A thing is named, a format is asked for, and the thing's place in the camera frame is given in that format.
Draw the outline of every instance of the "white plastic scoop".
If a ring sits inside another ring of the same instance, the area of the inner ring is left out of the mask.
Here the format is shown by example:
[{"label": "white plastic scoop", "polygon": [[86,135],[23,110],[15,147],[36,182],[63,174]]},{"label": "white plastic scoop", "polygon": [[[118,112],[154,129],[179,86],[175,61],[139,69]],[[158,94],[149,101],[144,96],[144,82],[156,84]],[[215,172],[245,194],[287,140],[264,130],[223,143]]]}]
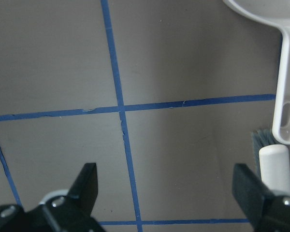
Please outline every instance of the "white plastic scoop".
[{"label": "white plastic scoop", "polygon": [[283,35],[273,135],[290,144],[290,0],[223,0],[237,13],[278,28]]}]

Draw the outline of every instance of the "blue grid line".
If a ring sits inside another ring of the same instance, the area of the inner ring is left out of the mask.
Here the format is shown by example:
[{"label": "blue grid line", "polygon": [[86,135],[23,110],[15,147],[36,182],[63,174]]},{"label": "blue grid line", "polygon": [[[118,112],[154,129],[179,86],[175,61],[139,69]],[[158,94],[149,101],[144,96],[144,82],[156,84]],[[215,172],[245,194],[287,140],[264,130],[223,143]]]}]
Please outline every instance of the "blue grid line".
[{"label": "blue grid line", "polygon": [[6,161],[5,161],[5,158],[4,158],[4,155],[2,153],[1,147],[0,147],[0,161],[1,161],[2,165],[3,165],[4,173],[5,173],[6,178],[8,179],[8,182],[10,184],[10,188],[12,190],[12,193],[14,195],[14,198],[16,200],[16,203],[18,205],[22,206],[21,200],[19,198],[19,195],[18,195],[16,186],[15,186],[14,181],[12,179],[12,176],[11,176],[11,173],[10,173],[10,170],[9,170],[9,167],[8,167]]},{"label": "blue grid line", "polygon": [[112,29],[111,15],[110,15],[109,7],[108,7],[108,1],[101,0],[101,7],[102,7],[103,18],[104,18],[107,44],[108,44],[110,58],[111,58],[117,104],[119,107],[119,118],[121,120],[121,129],[123,133],[123,140],[124,140],[124,146],[125,146],[128,174],[129,174],[129,179],[130,179],[135,220],[137,222],[138,232],[143,232],[143,227],[140,224],[141,212],[140,212],[139,200],[138,200],[138,195],[137,195],[137,187],[136,187],[132,154],[131,154],[131,148],[130,148],[127,119],[126,119],[126,113],[124,111],[124,100],[123,100],[123,94],[122,94],[122,88],[121,88],[120,74],[119,74],[117,55],[116,55],[116,47],[115,47],[115,41],[114,41],[114,35],[113,35],[113,29]]},{"label": "blue grid line", "polygon": [[238,103],[238,102],[271,101],[271,100],[275,100],[275,97],[276,97],[275,94],[260,94],[260,95],[208,98],[208,99],[176,101],[176,102],[171,101],[171,102],[160,102],[160,103],[124,105],[121,107],[109,106],[109,107],[99,107],[93,110],[77,109],[77,110],[46,111],[46,112],[26,113],[26,114],[1,115],[0,121],[33,119],[33,118],[41,118],[41,117],[60,117],[60,116],[118,113],[119,111],[127,112],[127,111],[140,111],[140,110],[155,110],[155,109],[193,107],[193,106],[200,106],[200,105],[226,104],[226,103]]},{"label": "blue grid line", "polygon": [[[248,223],[245,218],[239,219],[197,219],[197,220],[157,220],[141,221],[142,225],[175,225],[175,224],[226,224],[226,223]],[[102,226],[137,225],[136,221],[101,221]]]}]

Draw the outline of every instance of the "silver bolt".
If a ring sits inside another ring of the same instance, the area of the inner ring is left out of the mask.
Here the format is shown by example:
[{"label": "silver bolt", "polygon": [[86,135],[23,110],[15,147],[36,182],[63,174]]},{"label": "silver bolt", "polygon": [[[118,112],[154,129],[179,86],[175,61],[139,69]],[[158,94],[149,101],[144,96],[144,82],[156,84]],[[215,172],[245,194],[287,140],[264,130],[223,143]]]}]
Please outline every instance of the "silver bolt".
[{"label": "silver bolt", "polygon": [[64,197],[58,197],[57,199],[53,200],[52,206],[58,207],[61,206],[64,203]]},{"label": "silver bolt", "polygon": [[15,212],[16,208],[14,205],[11,205],[9,208],[6,208],[0,213],[0,217],[5,218],[12,215]]},{"label": "silver bolt", "polygon": [[284,205],[290,206],[290,197],[284,197],[282,199],[282,202],[284,203]]}]

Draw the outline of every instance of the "white object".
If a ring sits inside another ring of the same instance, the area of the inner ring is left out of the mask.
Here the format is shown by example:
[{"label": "white object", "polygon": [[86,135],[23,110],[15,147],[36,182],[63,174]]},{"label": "white object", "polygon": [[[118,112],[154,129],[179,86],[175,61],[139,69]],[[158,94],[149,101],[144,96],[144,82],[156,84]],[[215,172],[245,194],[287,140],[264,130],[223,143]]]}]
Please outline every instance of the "white object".
[{"label": "white object", "polygon": [[290,193],[289,151],[285,145],[269,145],[260,149],[262,182],[270,190]]},{"label": "white object", "polygon": [[43,199],[40,201],[39,204],[45,204],[49,199],[57,196],[66,196],[68,194],[69,190],[68,189],[60,189],[56,191],[49,192],[46,194]]},{"label": "white object", "polygon": [[278,28],[283,35],[273,135],[290,144],[290,0],[223,0],[237,13]]}]

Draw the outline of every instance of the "white cylinder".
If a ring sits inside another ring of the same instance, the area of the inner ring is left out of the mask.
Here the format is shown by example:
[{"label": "white cylinder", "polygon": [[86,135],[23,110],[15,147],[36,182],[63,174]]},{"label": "white cylinder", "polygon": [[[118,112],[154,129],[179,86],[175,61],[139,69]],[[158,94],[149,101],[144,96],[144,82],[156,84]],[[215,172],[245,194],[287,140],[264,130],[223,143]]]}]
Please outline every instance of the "white cylinder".
[{"label": "white cylinder", "polygon": [[270,190],[290,193],[289,151],[285,145],[269,145],[260,149],[262,182]]}]

